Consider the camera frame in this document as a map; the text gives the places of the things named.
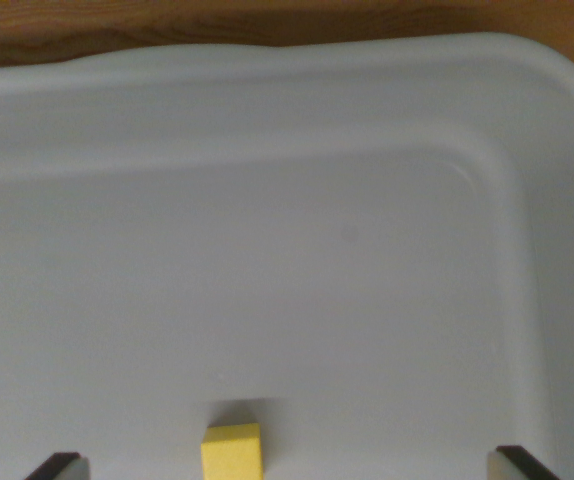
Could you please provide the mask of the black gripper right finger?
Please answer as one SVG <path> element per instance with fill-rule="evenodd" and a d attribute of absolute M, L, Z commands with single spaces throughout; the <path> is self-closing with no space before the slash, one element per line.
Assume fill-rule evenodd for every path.
<path fill-rule="evenodd" d="M 559 477 L 520 445 L 498 446 L 487 455 L 488 480 L 559 480 Z"/>

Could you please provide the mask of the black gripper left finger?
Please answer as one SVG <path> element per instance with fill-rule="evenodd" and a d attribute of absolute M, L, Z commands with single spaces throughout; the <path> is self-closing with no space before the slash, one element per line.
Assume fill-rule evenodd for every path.
<path fill-rule="evenodd" d="M 56 452 L 26 477 L 26 480 L 89 479 L 89 460 L 78 452 Z"/>

